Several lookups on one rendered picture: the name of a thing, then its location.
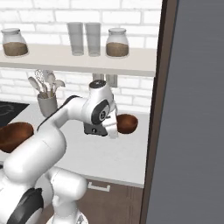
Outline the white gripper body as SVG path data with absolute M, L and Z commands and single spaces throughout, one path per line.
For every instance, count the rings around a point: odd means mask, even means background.
M 118 138 L 116 114 L 110 113 L 102 122 L 102 126 L 106 129 L 110 138 Z

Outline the small brown bowl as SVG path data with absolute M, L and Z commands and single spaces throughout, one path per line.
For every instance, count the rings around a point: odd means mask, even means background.
M 116 117 L 117 130 L 122 134 L 133 133 L 138 125 L 138 119 L 130 114 L 121 114 Z

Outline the grey cabinet door brown edge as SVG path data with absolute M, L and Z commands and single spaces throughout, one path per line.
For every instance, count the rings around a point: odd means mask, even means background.
M 141 224 L 224 224 L 224 0 L 163 0 Z

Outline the large brown bowl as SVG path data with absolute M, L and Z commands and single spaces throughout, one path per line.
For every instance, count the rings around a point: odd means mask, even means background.
M 0 151 L 12 153 L 34 130 L 28 122 L 14 122 L 0 128 Z

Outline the grey utensil pot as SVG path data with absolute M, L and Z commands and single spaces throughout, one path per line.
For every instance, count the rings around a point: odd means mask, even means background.
M 38 105 L 44 117 L 50 116 L 58 108 L 56 95 L 44 98 L 41 94 L 38 94 Z

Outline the white ladle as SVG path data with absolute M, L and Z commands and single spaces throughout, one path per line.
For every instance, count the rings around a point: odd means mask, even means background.
M 59 87 L 64 87 L 65 82 L 63 80 L 56 80 L 54 82 L 54 90 L 57 90 Z

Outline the brown drawer front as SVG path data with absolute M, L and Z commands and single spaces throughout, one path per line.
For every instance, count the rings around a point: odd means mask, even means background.
M 144 186 L 116 180 L 88 178 L 94 186 L 106 187 L 109 192 L 87 189 L 78 200 L 78 208 L 89 224 L 140 224 Z

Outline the white spoon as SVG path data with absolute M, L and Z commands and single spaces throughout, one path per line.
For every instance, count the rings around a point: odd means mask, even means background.
M 55 76 L 54 76 L 53 73 L 49 73 L 49 74 L 47 75 L 47 82 L 48 82 L 49 85 L 50 85 L 50 94 L 51 94 L 51 96 L 53 96 L 53 84 L 54 84 L 54 82 L 55 82 Z

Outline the glass jar with brown contents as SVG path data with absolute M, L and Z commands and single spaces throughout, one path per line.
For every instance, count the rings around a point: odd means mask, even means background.
M 124 28 L 110 28 L 106 42 L 106 54 L 109 57 L 122 58 L 129 55 L 129 41 Z
M 19 28 L 2 29 L 1 33 L 3 34 L 3 51 L 6 56 L 19 57 L 29 52 Z

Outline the white whisk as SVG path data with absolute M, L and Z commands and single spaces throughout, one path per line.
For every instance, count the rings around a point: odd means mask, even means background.
M 42 71 L 41 70 L 36 70 L 35 71 L 35 77 L 38 80 L 38 82 L 41 84 L 41 86 L 43 88 L 43 91 L 46 93 L 47 92 L 47 86 L 45 84 L 44 76 L 43 76 Z

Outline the white spatula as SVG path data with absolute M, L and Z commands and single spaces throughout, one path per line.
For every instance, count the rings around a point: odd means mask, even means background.
M 37 83 L 37 81 L 33 78 L 33 77 L 29 77 L 28 81 L 30 82 L 30 84 L 39 92 L 41 92 L 39 84 Z

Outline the clear drinking glass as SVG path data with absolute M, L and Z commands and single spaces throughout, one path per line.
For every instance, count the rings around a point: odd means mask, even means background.
M 83 45 L 83 23 L 70 22 L 67 23 L 67 30 L 72 50 L 72 55 L 81 56 L 84 54 Z
M 101 24 L 85 23 L 88 55 L 91 57 L 101 55 Z

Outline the black hob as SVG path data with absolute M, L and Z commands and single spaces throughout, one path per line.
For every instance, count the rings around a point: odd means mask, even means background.
M 0 101 L 0 128 L 10 123 L 16 116 L 18 116 L 28 104 Z

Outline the grey wall socket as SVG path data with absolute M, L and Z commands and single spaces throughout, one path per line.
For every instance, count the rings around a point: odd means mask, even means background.
M 105 80 L 112 88 L 117 87 L 117 75 L 116 74 L 104 74 L 104 73 L 93 73 L 93 80 Z

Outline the white wall shelf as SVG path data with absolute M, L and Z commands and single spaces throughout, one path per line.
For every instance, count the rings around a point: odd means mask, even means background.
M 101 49 L 101 55 L 90 57 L 84 48 L 82 56 L 73 56 L 69 45 L 29 45 L 29 53 L 21 57 L 6 57 L 0 50 L 0 67 L 46 69 L 91 74 L 120 74 L 154 77 L 157 51 L 130 48 L 124 58 L 111 58 Z

